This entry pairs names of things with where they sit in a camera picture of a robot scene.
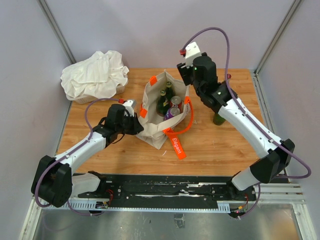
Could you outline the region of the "canvas bag orange handles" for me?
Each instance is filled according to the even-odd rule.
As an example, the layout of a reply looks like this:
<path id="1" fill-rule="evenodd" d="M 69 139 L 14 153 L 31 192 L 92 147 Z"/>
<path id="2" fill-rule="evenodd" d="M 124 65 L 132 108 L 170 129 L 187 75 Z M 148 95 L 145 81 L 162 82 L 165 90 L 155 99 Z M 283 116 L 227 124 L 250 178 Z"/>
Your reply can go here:
<path id="1" fill-rule="evenodd" d="M 160 98 L 160 91 L 165 89 L 167 82 L 172 83 L 174 92 L 181 98 L 181 113 L 164 120 L 164 117 L 157 113 L 156 105 Z M 190 114 L 188 125 L 180 131 L 174 131 L 174 128 L 186 118 L 187 114 Z M 144 88 L 138 120 L 144 128 L 137 135 L 140 140 L 159 150 L 166 139 L 169 139 L 178 159 L 184 159 L 186 153 L 180 143 L 179 135 L 186 133 L 194 121 L 189 87 L 185 86 L 182 80 L 173 78 L 167 71 L 152 76 Z"/>

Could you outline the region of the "purple soda can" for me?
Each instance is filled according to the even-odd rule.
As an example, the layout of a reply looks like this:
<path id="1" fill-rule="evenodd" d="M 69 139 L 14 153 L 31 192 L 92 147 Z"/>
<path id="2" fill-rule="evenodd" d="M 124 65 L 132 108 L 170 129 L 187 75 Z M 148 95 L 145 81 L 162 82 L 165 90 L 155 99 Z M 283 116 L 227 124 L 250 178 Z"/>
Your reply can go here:
<path id="1" fill-rule="evenodd" d="M 166 114 L 164 115 L 164 120 L 169 120 L 173 117 L 178 116 L 181 113 L 180 109 L 177 106 L 172 106 L 168 109 Z"/>

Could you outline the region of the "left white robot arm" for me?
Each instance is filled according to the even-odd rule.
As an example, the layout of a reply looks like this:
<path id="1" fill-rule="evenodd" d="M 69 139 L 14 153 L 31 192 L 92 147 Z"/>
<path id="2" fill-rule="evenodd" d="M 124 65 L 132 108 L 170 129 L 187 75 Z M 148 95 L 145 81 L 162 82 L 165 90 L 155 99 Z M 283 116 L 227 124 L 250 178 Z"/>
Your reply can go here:
<path id="1" fill-rule="evenodd" d="M 90 133 L 67 151 L 39 161 L 31 192 L 49 205 L 62 207 L 71 197 L 91 193 L 101 198 L 107 193 L 106 178 L 95 172 L 75 175 L 76 170 L 94 154 L 119 141 L 118 136 L 137 135 L 143 131 L 134 111 L 136 101 L 112 104 L 108 113 Z"/>

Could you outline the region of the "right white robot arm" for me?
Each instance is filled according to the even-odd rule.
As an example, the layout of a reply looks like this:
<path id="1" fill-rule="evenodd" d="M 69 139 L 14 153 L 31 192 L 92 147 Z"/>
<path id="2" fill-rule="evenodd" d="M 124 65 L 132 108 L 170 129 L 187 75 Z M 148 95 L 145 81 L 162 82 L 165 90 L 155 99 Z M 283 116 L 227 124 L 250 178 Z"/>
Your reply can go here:
<path id="1" fill-rule="evenodd" d="M 240 199 L 245 190 L 255 184 L 267 184 L 290 163 L 295 144 L 270 132 L 244 106 L 225 81 L 219 83 L 216 64 L 207 54 L 181 50 L 185 62 L 177 69 L 185 85 L 192 85 L 202 103 L 231 123 L 250 143 L 259 159 L 236 173 L 226 184 L 227 196 Z"/>

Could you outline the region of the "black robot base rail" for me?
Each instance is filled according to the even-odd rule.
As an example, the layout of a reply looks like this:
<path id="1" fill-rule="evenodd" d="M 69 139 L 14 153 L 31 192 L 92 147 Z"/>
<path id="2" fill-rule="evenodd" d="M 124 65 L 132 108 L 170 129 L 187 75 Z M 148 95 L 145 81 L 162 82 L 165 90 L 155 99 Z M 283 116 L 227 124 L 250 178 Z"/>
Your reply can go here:
<path id="1" fill-rule="evenodd" d="M 229 207 L 219 207 L 218 202 L 242 205 L 256 200 L 252 186 L 236 192 L 228 176 L 103 174 L 102 179 L 98 190 L 78 197 L 97 200 L 97 207 L 113 197 L 113 209 L 155 211 L 229 212 Z"/>

